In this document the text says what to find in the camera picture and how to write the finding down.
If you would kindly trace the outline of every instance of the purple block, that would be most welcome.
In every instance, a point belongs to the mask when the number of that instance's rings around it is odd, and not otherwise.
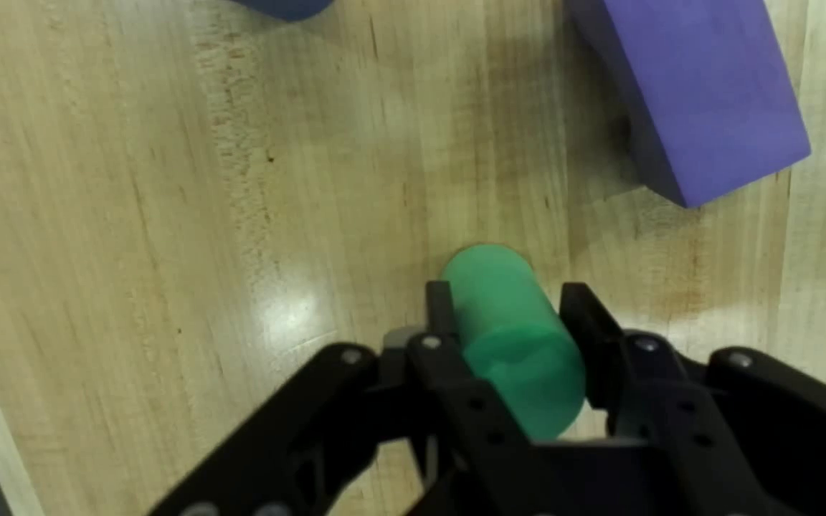
[[[762,0],[570,0],[660,194],[701,206],[811,151]]]

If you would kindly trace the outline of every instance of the screw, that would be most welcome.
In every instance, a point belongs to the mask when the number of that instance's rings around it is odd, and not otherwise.
[[[646,353],[656,353],[656,351],[660,351],[660,342],[639,338],[636,348],[646,351]]]
[[[259,507],[253,516],[293,516],[293,510],[286,504],[270,501]]]
[[[438,348],[442,348],[442,338],[425,336],[422,343],[425,343],[428,351],[438,351]]]
[[[181,516],[219,516],[219,507],[213,501],[196,501]]]
[[[729,361],[744,368],[744,369],[749,369],[754,365],[754,359],[749,353],[731,353]]]
[[[341,359],[345,359],[348,365],[356,365],[356,361],[361,361],[361,351],[345,351]]]

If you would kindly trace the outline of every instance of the wooden floor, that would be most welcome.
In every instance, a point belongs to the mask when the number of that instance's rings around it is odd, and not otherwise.
[[[474,240],[703,359],[826,381],[826,0],[769,0],[815,154],[683,213],[642,189],[561,0],[0,0],[0,480],[144,513],[306,355],[422,322]],[[341,513],[402,513],[384,449]]]

